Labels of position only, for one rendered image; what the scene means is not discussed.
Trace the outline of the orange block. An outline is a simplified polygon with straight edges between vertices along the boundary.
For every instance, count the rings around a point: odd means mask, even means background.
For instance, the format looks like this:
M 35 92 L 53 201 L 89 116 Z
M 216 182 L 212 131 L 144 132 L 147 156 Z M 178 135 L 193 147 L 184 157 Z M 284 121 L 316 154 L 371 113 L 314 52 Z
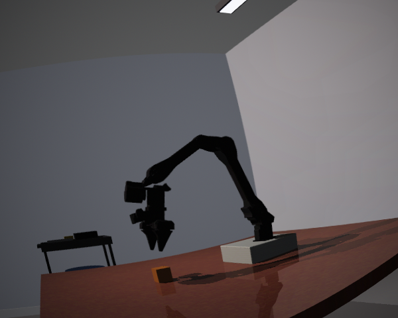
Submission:
M 163 283 L 163 282 L 173 281 L 170 267 L 161 266 L 151 269 L 155 282 Z

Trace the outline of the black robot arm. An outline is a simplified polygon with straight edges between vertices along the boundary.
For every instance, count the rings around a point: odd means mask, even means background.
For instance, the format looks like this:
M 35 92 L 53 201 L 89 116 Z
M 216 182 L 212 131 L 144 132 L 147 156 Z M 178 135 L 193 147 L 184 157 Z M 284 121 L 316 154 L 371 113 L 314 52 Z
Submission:
M 171 187 L 167 184 L 154 185 L 153 187 L 146 187 L 151 184 L 157 184 L 166 180 L 166 177 L 174 170 L 174 168 L 187 159 L 190 155 L 195 153 L 198 149 L 203 149 L 208 152 L 213 152 L 218 159 L 224 163 L 232 177 L 232 180 L 243 199 L 243 206 L 241 210 L 243 215 L 251 224 L 254 225 L 254 236 L 257 241 L 266 241 L 275 238 L 273 236 L 272 224 L 274 222 L 274 215 L 267 212 L 266 206 L 263 202 L 255 196 L 242 167 L 237 160 L 237 150 L 234 141 L 229 136 L 206 136 L 199 134 L 194 137 L 192 141 L 183 146 L 180 150 L 175 152 L 169 158 L 155 164 L 147 170 L 147 174 L 141 183 L 126 182 L 124 200 L 127 203 L 142 203 L 146 200 L 147 190 L 147 204 L 160 203 L 165 204 L 165 191 L 170 191 Z M 132 224 L 139 223 L 146 220 L 153 221 L 151 209 L 143 211 L 137 209 L 136 213 L 129 215 Z

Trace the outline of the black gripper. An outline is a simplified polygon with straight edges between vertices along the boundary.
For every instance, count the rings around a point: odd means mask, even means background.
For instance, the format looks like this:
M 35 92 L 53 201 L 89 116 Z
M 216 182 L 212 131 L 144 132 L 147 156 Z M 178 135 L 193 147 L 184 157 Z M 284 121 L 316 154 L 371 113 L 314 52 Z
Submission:
M 172 221 L 165 221 L 166 207 L 164 204 L 149 203 L 145 207 L 146 210 L 148 207 L 151 209 L 153 221 L 149 222 L 146 220 L 146 223 L 142 221 L 139 223 L 139 227 L 143 229 L 141 231 L 146 235 L 150 249 L 154 250 L 157 241 L 158 250 L 162 252 L 169 236 L 173 232 L 171 229 L 174 230 L 174 223 Z

